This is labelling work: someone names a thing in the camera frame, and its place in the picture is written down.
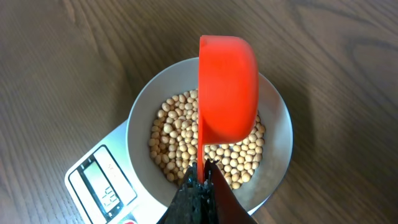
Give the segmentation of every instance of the wood grain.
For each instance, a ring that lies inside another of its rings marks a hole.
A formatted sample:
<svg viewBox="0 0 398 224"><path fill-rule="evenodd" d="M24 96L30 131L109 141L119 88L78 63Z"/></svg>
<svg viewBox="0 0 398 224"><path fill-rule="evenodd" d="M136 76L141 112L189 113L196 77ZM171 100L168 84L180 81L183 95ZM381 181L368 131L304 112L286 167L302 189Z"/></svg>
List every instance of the wood grain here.
<svg viewBox="0 0 398 224"><path fill-rule="evenodd" d="M202 34L246 39L292 117L259 223L396 222L396 1L4 0L0 223L81 223L67 169Z"/></svg>

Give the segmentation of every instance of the brown wooden surface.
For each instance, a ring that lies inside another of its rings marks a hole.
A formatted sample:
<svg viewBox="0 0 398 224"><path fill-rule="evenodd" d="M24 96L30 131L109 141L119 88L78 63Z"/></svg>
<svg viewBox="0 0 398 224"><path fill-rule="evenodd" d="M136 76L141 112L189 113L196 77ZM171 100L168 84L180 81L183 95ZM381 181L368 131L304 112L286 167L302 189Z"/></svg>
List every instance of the brown wooden surface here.
<svg viewBox="0 0 398 224"><path fill-rule="evenodd" d="M290 110L292 161L259 223L396 223L393 0L0 1L0 223L81 223L67 169L202 34L246 39Z"/></svg>

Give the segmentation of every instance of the round bowl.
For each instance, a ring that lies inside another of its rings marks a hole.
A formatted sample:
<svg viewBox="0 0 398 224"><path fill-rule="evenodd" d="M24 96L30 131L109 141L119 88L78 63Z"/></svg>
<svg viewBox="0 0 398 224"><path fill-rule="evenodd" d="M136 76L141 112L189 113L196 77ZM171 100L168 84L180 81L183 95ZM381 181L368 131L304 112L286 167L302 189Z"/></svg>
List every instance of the round bowl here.
<svg viewBox="0 0 398 224"><path fill-rule="evenodd" d="M127 127L127 148L134 171L144 188L168 207L177 186L167 181L161 169L149 157L152 123L160 105L173 95L198 86L198 58L176 63L157 74L134 102ZM289 112L274 86L259 74L259 116L266 126L262 161L248 183L234 190L243 208L253 213L283 179L293 146Z"/></svg>

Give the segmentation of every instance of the orange spoon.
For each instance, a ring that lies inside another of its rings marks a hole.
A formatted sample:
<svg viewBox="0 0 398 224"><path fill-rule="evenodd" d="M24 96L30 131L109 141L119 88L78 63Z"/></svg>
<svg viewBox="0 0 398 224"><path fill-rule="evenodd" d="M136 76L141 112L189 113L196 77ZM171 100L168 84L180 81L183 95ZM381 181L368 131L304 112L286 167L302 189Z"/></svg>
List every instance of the orange spoon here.
<svg viewBox="0 0 398 224"><path fill-rule="evenodd" d="M204 182L203 145L247 137L254 125L259 73L250 45L238 38L203 35L198 70L198 180Z"/></svg>

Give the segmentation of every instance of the wooden table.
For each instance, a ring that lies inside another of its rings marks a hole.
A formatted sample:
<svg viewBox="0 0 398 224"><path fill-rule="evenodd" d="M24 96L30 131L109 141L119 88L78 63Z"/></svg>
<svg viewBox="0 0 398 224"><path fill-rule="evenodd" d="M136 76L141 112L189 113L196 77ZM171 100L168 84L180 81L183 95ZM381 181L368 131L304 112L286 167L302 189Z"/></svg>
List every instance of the wooden table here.
<svg viewBox="0 0 398 224"><path fill-rule="evenodd" d="M67 169L202 34L246 39L292 117L292 161L259 223L396 223L391 0L1 1L0 223L81 223Z"/></svg>

